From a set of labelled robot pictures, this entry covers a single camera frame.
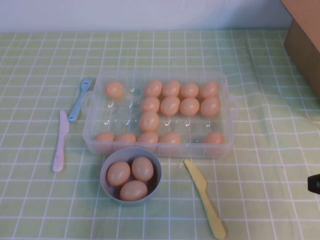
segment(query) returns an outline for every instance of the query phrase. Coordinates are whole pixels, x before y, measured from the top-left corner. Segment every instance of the cardboard box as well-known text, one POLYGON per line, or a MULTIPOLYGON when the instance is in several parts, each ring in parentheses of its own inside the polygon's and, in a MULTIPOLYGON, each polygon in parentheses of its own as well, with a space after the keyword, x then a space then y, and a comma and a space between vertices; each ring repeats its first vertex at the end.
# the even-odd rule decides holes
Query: cardboard box
POLYGON ((320 99, 320 0, 281 0, 293 17, 284 48, 320 99))

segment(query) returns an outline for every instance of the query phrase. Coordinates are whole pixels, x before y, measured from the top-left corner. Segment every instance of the egg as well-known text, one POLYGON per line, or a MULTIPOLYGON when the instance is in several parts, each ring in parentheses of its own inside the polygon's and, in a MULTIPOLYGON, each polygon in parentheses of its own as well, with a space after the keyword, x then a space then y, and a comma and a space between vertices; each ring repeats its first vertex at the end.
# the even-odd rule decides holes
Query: egg
POLYGON ((162 82, 159 80, 151 80, 144 87, 145 97, 159 97, 162 91, 162 82))
POLYGON ((154 111, 145 111, 140 117, 140 128, 143 132, 153 132, 159 125, 158 114, 154 111))
POLYGON ((197 114, 200 108, 200 103, 197 99, 188 97, 184 99, 180 104, 180 112, 188 117, 194 116, 197 114))
POLYGON ((181 137, 174 131, 167 132, 159 138, 159 143, 180 144, 181 137))
POLYGON ((181 87, 180 94, 183 98, 195 98, 199 93, 199 87, 194 82, 188 82, 181 87))
POLYGON ((107 155, 114 150, 114 139, 115 135, 113 133, 108 131, 101 132, 94 137, 94 140, 98 141, 94 143, 94 149, 98 152, 98 154, 107 155))
POLYGON ((137 140, 137 137, 133 133, 131 132, 122 133, 114 139, 115 142, 121 142, 121 143, 115 143, 114 149, 117 151, 124 148, 134 147, 136 140, 137 140))
POLYGON ((208 97, 201 103, 200 112, 203 116, 210 118, 220 111, 220 100, 217 97, 208 97))
POLYGON ((223 146, 217 146, 225 144, 225 137, 220 132, 209 133, 205 136, 203 143, 211 144, 204 148, 204 154, 208 157, 219 158, 224 152, 223 146))
POLYGON ((159 108, 160 108, 160 101, 155 96, 148 96, 141 103, 142 112, 153 111, 156 113, 158 112, 159 108))
POLYGON ((120 82, 112 81, 105 85, 104 92, 111 99, 120 99, 125 94, 125 89, 120 82))
POLYGON ((170 117, 175 115, 178 112, 179 106, 180 106, 180 99, 178 97, 168 96, 162 100, 160 105, 160 111, 164 116, 170 117))
POLYGON ((112 186, 118 187, 125 184, 130 177, 130 166, 125 161, 112 164, 106 173, 106 180, 112 186))
POLYGON ((167 132, 163 136, 159 138, 159 143, 167 143, 170 144, 165 146, 160 146, 160 153, 170 155, 174 153, 178 149, 178 144, 181 143, 181 137, 178 133, 171 131, 167 132))
POLYGON ((157 148, 156 143, 158 142, 158 140, 158 134, 152 131, 147 131, 142 133, 138 137, 138 139, 136 140, 136 146, 153 152, 157 148))
POLYGON ((154 166, 151 161, 144 156, 135 158, 131 168, 133 176, 142 182, 150 180, 154 175, 154 166))
POLYGON ((203 143, 205 144, 225 144, 225 137, 220 132, 212 132, 205 136, 203 143))
POLYGON ((167 82, 162 88, 162 95, 166 97, 177 97, 180 92, 180 82, 177 80, 167 82))
POLYGON ((219 85, 215 81, 209 81, 200 89, 200 97, 202 99, 217 97, 219 94, 219 85))
POLYGON ((147 195, 147 186, 138 180, 127 182, 120 190, 120 199, 127 202, 138 201, 147 195))

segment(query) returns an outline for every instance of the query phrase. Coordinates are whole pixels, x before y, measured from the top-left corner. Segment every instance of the black object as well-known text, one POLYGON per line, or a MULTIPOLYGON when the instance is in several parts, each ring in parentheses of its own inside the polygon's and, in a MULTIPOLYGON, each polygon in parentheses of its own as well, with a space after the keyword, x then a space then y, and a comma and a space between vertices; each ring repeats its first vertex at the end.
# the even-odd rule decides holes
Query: black object
POLYGON ((320 174, 308 177, 308 191, 320 195, 320 174))

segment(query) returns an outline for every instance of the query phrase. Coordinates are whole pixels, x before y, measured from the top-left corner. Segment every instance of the clear plastic egg container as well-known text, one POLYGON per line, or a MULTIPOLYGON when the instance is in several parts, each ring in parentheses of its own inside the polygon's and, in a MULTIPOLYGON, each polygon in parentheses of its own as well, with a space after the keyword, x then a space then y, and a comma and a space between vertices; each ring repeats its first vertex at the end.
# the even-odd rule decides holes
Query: clear plastic egg container
POLYGON ((238 114, 238 104, 235 96, 229 95, 227 77, 213 71, 153 71, 153 70, 108 70, 101 72, 96 79, 93 91, 87 92, 82 101, 82 112, 86 114, 83 128, 83 138, 88 149, 94 154, 111 154, 114 149, 124 147, 142 147, 151 150, 157 157, 177 158, 223 158, 234 142, 233 119, 238 114), (181 137, 181 143, 142 143, 101 142, 94 137, 101 132, 111 132, 118 136, 131 132, 138 138, 142 131, 139 120, 142 115, 141 102, 145 98, 144 88, 148 81, 158 79, 164 85, 171 80, 177 80, 181 85, 194 82, 199 89, 206 82, 214 81, 219 85, 220 112, 208 118, 200 113, 195 116, 184 116, 177 113, 174 116, 163 116, 158 113, 159 137, 168 132, 176 132, 181 137), (106 96, 104 88, 107 83, 119 81, 123 84, 125 93, 119 100, 106 96), (211 132, 224 135, 224 144, 205 144, 204 138, 211 132))

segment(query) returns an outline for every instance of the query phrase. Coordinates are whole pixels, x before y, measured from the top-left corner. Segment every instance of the knife handle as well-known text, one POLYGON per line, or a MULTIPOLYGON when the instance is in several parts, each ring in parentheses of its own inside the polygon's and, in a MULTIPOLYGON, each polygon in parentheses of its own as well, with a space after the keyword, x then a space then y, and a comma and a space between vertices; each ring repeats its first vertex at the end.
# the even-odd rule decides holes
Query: knife handle
POLYGON ((59 136, 58 143, 56 145, 52 171, 55 173, 60 172, 64 168, 64 145, 65 145, 65 136, 59 136))
POLYGON ((221 220, 219 219, 216 210, 211 204, 211 201, 205 191, 199 192, 201 197, 206 217, 211 228, 211 231, 216 239, 224 239, 227 235, 225 227, 222 225, 221 220))

